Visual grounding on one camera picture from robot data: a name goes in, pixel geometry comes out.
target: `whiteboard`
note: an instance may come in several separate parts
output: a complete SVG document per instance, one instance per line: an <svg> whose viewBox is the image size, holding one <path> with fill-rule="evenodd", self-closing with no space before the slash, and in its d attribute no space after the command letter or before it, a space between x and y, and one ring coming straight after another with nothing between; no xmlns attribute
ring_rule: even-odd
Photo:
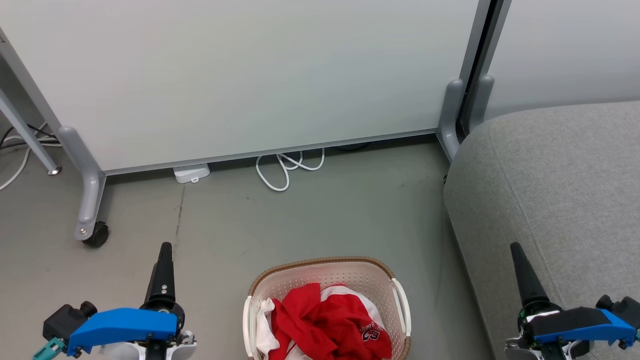
<svg viewBox="0 0 640 360"><path fill-rule="evenodd" d="M485 119L640 99L640 1L513 0L488 74Z"/></svg>
<svg viewBox="0 0 640 360"><path fill-rule="evenodd" d="M114 170L435 129L477 6L0 0L0 26Z"/></svg>

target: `gray sofa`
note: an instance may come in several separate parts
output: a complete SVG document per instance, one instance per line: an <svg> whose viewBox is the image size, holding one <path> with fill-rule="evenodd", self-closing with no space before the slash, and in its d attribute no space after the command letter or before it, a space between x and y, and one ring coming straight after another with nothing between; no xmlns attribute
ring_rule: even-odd
<svg viewBox="0 0 640 360"><path fill-rule="evenodd" d="M509 244L519 241L552 301L640 300L640 102L521 111L461 144L445 203L493 352L517 336ZM596 344L593 359L640 359Z"/></svg>

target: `basket handle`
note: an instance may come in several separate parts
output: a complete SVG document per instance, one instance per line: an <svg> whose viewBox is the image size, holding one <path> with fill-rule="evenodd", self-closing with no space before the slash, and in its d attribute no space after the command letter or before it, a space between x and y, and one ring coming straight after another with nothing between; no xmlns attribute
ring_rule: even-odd
<svg viewBox="0 0 640 360"><path fill-rule="evenodd" d="M242 333L244 336L244 350L246 351L246 355L248 358L253 357L253 346L251 344L251 339L249 335L249 329L251 329L251 324L249 324L249 305L251 304L251 295L249 295L244 301L244 309L242 312Z"/></svg>
<svg viewBox="0 0 640 360"><path fill-rule="evenodd" d="M391 283L394 285L394 297L396 298L396 306L398 308L398 314L400 314L404 335L411 336L411 310L409 309L409 300L406 298L402 285L400 285L400 282L396 280L395 277L391 279Z"/></svg>

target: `black knob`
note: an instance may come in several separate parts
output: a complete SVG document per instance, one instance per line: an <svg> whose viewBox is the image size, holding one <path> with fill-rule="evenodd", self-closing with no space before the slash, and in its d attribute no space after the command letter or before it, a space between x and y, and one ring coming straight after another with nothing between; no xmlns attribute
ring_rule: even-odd
<svg viewBox="0 0 640 360"><path fill-rule="evenodd" d="M602 295L596 303L596 309L605 309L611 311L613 309L613 301L608 295Z"/></svg>
<svg viewBox="0 0 640 360"><path fill-rule="evenodd" d="M98 312L98 309L96 309L92 303L85 301L80 304L80 312L82 312L86 318L90 318Z"/></svg>

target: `gray partition foot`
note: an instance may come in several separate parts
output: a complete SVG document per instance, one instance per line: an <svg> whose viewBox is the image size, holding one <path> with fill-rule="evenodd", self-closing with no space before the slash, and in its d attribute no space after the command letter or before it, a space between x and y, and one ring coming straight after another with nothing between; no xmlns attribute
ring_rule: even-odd
<svg viewBox="0 0 640 360"><path fill-rule="evenodd" d="M478 125L484 122L484 114L486 113L486 106L489 103L489 97L491 97L493 82L493 76L491 75L485 75L478 81L476 96L474 97L471 112L469 113L469 133L473 132Z"/></svg>
<svg viewBox="0 0 640 360"><path fill-rule="evenodd" d="M82 173L83 193L74 236L78 240L87 240L93 235L106 176L73 127L61 127L58 130L58 139L78 171Z"/></svg>
<svg viewBox="0 0 640 360"><path fill-rule="evenodd" d="M464 91L464 81L455 79L449 82L444 95L444 102L442 103L442 111L440 112L440 122L438 123L436 135L449 162L453 160L460 146L458 135L456 134L456 121Z"/></svg>
<svg viewBox="0 0 640 360"><path fill-rule="evenodd" d="M11 125L24 139L24 142L29 145L31 151L33 151L33 153L38 156L38 159L42 161L42 164L47 168L49 175L55 175L60 172L61 167L53 162L49 153L38 141L38 138L36 138L36 136L31 132L27 123L22 119L20 113L18 113L18 111L13 107L9 98L4 94L4 92L2 92L2 90L0 90L0 111L4 113Z"/></svg>

